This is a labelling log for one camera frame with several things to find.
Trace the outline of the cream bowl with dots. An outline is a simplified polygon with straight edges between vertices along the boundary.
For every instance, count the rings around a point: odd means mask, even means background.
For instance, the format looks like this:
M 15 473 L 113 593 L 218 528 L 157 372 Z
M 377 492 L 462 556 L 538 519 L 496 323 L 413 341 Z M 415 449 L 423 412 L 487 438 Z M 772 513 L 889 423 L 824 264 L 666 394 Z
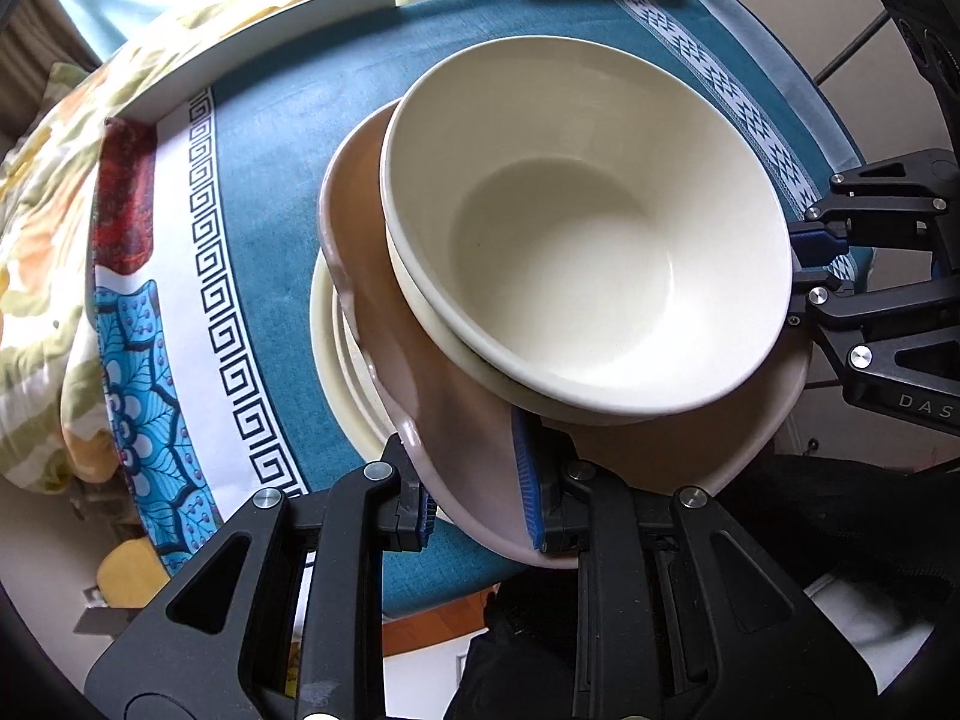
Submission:
M 628 424 L 644 422 L 642 416 L 609 415 L 601 411 L 590 411 L 579 406 L 568 405 L 555 398 L 539 394 L 532 388 L 506 376 L 500 369 L 496 369 L 493 364 L 485 361 L 468 344 L 465 344 L 444 322 L 443 317 L 431 307 L 425 294 L 421 293 L 402 262 L 391 233 L 384 231 L 384 234 L 386 234 L 387 257 L 391 262 L 392 273 L 418 325 L 455 367 L 459 367 L 460 371 L 480 383 L 483 388 L 490 390 L 493 395 L 511 405 L 519 406 L 542 418 L 555 419 L 555 421 L 573 422 L 583 426 L 628 426 Z

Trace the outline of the plain white plate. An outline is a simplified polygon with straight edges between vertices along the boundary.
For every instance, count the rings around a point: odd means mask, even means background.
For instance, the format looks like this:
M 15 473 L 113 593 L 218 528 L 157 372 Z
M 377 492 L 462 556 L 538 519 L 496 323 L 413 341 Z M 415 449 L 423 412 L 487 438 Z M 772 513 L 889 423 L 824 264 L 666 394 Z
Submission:
M 363 421 L 368 444 L 373 446 L 370 456 L 379 457 L 387 439 L 395 433 L 394 423 L 387 413 L 386 406 L 382 405 L 366 361 L 343 315 L 337 294 L 332 296 L 331 314 L 338 364 L 350 392 L 353 408 L 358 413 L 359 419 Z

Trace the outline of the yellow foam cushion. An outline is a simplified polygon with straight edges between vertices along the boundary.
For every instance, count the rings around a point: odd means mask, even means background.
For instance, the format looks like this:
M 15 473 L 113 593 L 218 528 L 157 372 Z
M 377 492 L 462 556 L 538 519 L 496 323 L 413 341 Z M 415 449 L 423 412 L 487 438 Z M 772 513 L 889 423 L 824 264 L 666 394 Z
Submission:
M 141 610 L 169 582 L 148 538 L 122 541 L 101 561 L 96 587 L 111 608 Z

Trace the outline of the pink heart-shaped bowl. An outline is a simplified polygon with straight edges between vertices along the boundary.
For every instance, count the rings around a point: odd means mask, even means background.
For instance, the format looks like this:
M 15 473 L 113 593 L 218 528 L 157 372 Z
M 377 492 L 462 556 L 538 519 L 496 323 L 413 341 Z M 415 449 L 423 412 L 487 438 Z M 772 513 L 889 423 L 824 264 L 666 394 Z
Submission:
M 443 355 L 412 314 L 387 254 L 379 154 L 392 115 L 382 106 L 348 133 L 319 195 L 320 245 L 338 312 L 410 460 L 457 527 L 494 553 L 542 569 L 527 533 L 511 438 L 511 406 Z M 731 395 L 699 410 L 630 426 L 563 429 L 578 454 L 635 488 L 719 494 L 770 444 L 799 400 L 812 345 L 784 330 L 775 349 Z

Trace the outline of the black arched floor lamp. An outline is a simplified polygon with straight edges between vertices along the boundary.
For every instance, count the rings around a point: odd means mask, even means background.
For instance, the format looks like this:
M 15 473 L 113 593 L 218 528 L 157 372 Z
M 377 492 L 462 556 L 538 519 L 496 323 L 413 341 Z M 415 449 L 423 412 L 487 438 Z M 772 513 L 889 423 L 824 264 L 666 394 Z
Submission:
M 884 29 L 884 26 L 889 21 L 890 13 L 887 10 L 881 11 L 850 43 L 846 44 L 832 60 L 828 60 L 827 65 L 814 76 L 814 83 L 817 86 L 822 86 L 823 83 L 827 83 L 833 75 L 836 75 L 850 60 L 853 60 L 854 57 Z

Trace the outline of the floral striped duvet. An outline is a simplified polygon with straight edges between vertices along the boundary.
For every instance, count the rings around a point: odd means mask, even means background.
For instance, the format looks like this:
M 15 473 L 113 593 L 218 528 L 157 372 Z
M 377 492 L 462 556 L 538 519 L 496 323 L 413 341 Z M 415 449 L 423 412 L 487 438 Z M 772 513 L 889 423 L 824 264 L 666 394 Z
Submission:
M 36 117 L 2 154 L 2 475 L 16 488 L 57 494 L 117 468 L 82 325 L 104 124 L 185 60 L 301 2 L 174 0 L 96 70 L 34 73 Z

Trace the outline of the yellow duck plate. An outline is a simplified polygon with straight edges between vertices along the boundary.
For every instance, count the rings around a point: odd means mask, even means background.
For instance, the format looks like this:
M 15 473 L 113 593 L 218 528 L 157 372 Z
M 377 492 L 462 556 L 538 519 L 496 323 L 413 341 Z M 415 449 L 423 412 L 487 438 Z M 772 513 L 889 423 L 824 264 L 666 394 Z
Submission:
M 345 434 L 353 450 L 364 461 L 379 460 L 382 452 L 379 457 L 370 456 L 373 446 L 368 444 L 363 421 L 353 408 L 350 392 L 338 364 L 331 314 L 334 294 L 337 294 L 337 291 L 324 257 L 317 255 L 309 289 L 309 338 L 320 388 L 337 426 Z

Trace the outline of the left brown curtain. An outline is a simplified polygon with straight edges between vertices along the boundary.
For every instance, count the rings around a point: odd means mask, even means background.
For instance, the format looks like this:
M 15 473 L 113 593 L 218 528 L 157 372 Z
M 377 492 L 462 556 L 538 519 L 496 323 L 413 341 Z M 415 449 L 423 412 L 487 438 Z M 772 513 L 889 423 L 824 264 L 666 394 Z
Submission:
M 2 154 L 31 128 L 57 62 L 101 65 L 59 0 L 18 0 L 2 28 Z

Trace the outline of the teal patterned tablecloth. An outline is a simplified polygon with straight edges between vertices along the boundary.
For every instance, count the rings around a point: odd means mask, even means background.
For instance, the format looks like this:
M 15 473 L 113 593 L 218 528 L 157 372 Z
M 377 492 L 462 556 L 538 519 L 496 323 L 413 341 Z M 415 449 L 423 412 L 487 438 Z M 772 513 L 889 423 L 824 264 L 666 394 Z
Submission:
M 317 197 L 366 115 L 464 47 L 578 37 L 643 57 L 732 122 L 800 218 L 835 174 L 763 83 L 739 122 L 613 0 L 428 0 L 323 29 L 179 103 L 112 122 L 96 195 L 94 325 L 122 473 L 174 574 L 260 488 L 329 488 L 358 466 L 320 388 L 308 294 Z

